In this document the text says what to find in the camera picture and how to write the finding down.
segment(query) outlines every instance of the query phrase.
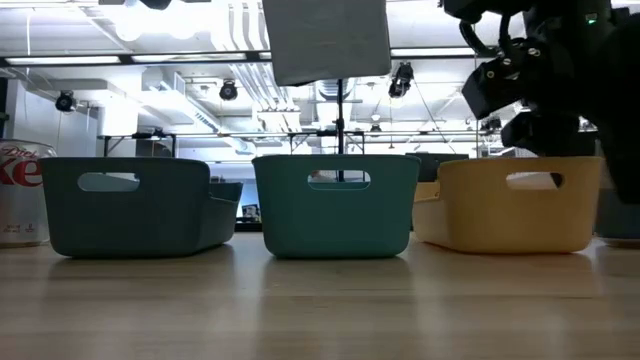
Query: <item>soda can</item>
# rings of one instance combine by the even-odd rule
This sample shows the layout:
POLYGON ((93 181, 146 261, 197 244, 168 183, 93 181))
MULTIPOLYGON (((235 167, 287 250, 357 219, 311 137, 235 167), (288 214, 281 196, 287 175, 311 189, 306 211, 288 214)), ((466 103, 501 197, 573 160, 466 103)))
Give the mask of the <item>soda can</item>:
POLYGON ((49 241, 38 159, 53 156, 56 153, 49 145, 0 139, 0 247, 49 241))

